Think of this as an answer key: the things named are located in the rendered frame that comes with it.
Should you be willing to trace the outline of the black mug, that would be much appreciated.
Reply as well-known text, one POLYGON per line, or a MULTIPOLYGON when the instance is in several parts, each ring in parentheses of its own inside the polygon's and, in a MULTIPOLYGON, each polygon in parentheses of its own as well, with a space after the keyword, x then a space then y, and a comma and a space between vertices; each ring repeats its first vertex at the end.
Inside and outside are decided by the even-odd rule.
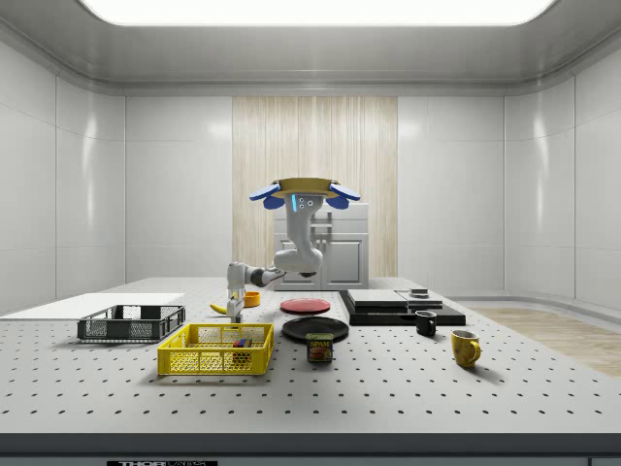
POLYGON ((432 311, 416 311, 416 331, 419 335, 433 337, 437 332, 437 314, 432 311))

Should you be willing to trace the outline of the yellow mug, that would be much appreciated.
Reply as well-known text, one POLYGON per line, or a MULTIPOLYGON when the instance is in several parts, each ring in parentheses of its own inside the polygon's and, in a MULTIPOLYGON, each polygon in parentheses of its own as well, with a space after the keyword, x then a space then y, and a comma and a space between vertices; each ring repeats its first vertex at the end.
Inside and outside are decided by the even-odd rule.
POLYGON ((456 363, 472 368, 481 356, 479 337, 467 330, 453 330, 450 335, 453 356, 456 363))

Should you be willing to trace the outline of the black stove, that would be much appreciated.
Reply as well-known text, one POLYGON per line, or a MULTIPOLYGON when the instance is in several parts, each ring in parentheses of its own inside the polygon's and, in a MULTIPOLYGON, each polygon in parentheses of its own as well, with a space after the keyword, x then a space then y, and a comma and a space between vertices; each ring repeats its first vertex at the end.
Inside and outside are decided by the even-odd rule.
POLYGON ((416 311, 436 313, 438 325, 466 324, 466 316, 441 299, 416 297, 406 290, 349 289, 340 295, 350 325, 414 325, 416 311))

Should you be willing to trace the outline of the yellow basket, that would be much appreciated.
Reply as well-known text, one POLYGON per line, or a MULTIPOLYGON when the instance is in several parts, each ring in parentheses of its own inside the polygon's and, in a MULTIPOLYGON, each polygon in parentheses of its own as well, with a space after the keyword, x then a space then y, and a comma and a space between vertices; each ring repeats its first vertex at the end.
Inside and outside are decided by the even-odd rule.
POLYGON ((188 323, 157 348, 160 375, 262 375, 274 347, 271 323, 188 323), (251 363, 234 365, 236 340, 252 340, 251 363))

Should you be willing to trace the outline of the flat-sided can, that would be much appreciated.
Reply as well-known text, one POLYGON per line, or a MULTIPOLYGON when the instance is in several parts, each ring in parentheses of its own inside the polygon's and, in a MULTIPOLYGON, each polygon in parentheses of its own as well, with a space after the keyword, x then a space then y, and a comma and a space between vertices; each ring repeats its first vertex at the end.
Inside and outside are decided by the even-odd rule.
POLYGON ((333 360, 332 333, 308 333, 307 359, 309 362, 331 362, 333 360))

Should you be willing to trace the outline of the dark grey basket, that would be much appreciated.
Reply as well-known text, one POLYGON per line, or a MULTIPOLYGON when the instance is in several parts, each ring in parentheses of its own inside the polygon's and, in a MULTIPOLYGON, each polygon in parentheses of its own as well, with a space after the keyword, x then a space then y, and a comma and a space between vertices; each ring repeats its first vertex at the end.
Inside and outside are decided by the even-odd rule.
POLYGON ((82 317, 77 336, 105 343, 159 342, 184 321, 184 306, 115 305, 82 317))

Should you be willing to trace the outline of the red plate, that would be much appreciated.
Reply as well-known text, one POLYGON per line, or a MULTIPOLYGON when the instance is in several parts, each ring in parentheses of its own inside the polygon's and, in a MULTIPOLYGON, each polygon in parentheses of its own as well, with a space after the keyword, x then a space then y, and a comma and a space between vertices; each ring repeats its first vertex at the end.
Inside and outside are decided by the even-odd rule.
POLYGON ((318 298, 294 298, 280 303, 280 309, 289 314, 322 314, 331 309, 328 301, 318 298))

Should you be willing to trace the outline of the white cabinet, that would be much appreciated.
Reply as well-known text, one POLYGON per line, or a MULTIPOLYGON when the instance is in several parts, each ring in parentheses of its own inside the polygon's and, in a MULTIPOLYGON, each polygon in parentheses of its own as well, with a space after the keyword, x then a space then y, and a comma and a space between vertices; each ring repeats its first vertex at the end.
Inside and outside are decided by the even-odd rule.
POLYGON ((323 254, 322 266, 305 278, 289 273, 276 290, 343 290, 368 286, 368 205, 351 202, 345 210, 325 204, 310 218, 310 240, 323 254))

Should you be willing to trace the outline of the black plate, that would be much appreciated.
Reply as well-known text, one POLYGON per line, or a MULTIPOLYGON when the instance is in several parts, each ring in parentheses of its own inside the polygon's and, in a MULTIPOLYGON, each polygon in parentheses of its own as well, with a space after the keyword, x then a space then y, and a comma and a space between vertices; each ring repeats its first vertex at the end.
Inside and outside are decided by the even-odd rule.
POLYGON ((348 335, 349 327, 344 322, 321 316, 301 317, 287 321, 282 333, 293 340, 305 340, 309 333, 331 333, 335 341, 348 335))

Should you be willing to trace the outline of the white board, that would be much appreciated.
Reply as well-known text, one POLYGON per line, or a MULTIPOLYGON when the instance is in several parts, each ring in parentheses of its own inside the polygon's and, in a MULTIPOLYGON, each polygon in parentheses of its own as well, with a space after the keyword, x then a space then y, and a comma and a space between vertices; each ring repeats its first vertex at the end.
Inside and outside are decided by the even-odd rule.
POLYGON ((114 305, 165 305, 182 296, 182 293, 86 293, 0 319, 79 319, 114 305))

